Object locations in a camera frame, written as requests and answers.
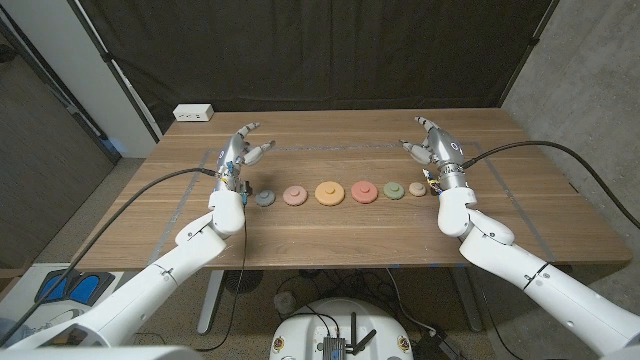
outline metal stand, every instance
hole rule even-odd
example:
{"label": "metal stand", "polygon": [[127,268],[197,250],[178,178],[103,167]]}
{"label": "metal stand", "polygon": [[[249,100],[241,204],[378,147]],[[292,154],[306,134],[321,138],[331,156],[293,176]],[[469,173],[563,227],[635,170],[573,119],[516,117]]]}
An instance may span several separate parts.
{"label": "metal stand", "polygon": [[460,303],[467,315],[467,322],[471,331],[482,331],[482,319],[480,318],[480,312],[478,311],[478,305],[476,299],[473,296],[473,289],[471,287],[471,281],[469,280],[469,273],[466,268],[450,268],[449,272],[453,278],[453,282],[458,290],[458,297]]}
{"label": "metal stand", "polygon": [[222,291],[222,279],[224,270],[213,270],[209,277],[209,285],[207,285],[207,294],[204,296],[202,303],[202,311],[200,312],[200,320],[198,320],[198,334],[206,335],[211,331],[211,324],[218,309],[218,301],[220,292]]}

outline small disc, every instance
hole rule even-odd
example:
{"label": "small disc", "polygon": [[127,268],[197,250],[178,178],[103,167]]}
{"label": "small disc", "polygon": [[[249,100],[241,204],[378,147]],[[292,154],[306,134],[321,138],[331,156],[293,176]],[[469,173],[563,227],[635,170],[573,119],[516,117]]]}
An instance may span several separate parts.
{"label": "small disc", "polygon": [[284,202],[291,206],[302,205],[305,201],[307,201],[307,196],[307,190],[298,185],[289,187],[284,191],[284,194],[282,194]]}
{"label": "small disc", "polygon": [[413,196],[424,196],[427,193],[427,188],[421,183],[411,183],[409,185],[409,192]]}
{"label": "small disc", "polygon": [[384,186],[384,194],[391,200],[398,200],[404,196],[404,188],[396,182],[388,182]]}
{"label": "small disc", "polygon": [[276,201],[276,194],[271,190],[262,190],[256,195],[256,204],[259,206],[269,206]]}

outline pink disc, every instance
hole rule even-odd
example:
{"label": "pink disc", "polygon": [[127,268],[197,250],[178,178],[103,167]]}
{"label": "pink disc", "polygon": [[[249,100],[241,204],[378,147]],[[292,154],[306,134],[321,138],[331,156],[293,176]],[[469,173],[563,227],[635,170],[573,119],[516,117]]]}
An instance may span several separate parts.
{"label": "pink disc", "polygon": [[282,199],[284,199],[284,202],[291,206],[302,205],[305,201],[307,201],[307,190],[305,190],[302,186],[291,186],[284,191],[284,194],[282,194]]}
{"label": "pink disc", "polygon": [[368,181],[358,181],[351,187],[351,197],[361,204],[369,204],[378,198],[378,188]]}

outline red disc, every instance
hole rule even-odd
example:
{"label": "red disc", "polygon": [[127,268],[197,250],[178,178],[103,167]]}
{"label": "red disc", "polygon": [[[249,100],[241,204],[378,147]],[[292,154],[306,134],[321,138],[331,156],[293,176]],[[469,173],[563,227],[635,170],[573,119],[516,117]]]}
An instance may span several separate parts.
{"label": "red disc", "polygon": [[351,197],[361,204],[369,204],[378,198],[378,188],[368,181],[358,181],[351,187]]}

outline robot finger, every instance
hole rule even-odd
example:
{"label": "robot finger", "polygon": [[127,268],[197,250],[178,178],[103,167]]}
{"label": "robot finger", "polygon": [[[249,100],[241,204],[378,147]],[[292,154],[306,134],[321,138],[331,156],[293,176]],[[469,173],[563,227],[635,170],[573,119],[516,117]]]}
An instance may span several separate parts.
{"label": "robot finger", "polygon": [[411,157],[423,165],[431,163],[431,152],[421,145],[415,145],[405,140],[400,140],[402,148],[407,150]]}
{"label": "robot finger", "polygon": [[433,128],[436,128],[436,129],[440,128],[436,123],[434,123],[433,121],[431,121],[431,120],[429,120],[429,119],[427,119],[425,117],[422,117],[422,116],[416,116],[415,120],[418,122],[418,124],[424,126],[424,128],[425,128],[425,130],[427,130],[427,132],[429,132],[429,130],[431,130]]}
{"label": "robot finger", "polygon": [[269,151],[271,148],[273,148],[276,145],[275,140],[271,140],[270,142],[266,143],[266,144],[262,144],[256,148],[254,148],[253,150],[249,151],[245,156],[244,156],[244,163],[248,166],[252,166],[258,163],[258,161],[260,161],[260,159],[262,159],[262,156],[264,155],[265,152]]}
{"label": "robot finger", "polygon": [[245,126],[243,126],[242,128],[240,128],[240,130],[238,130],[236,132],[236,134],[240,135],[241,138],[244,139],[245,136],[247,136],[247,134],[253,130],[260,127],[260,123],[251,123],[251,124],[247,124]]}

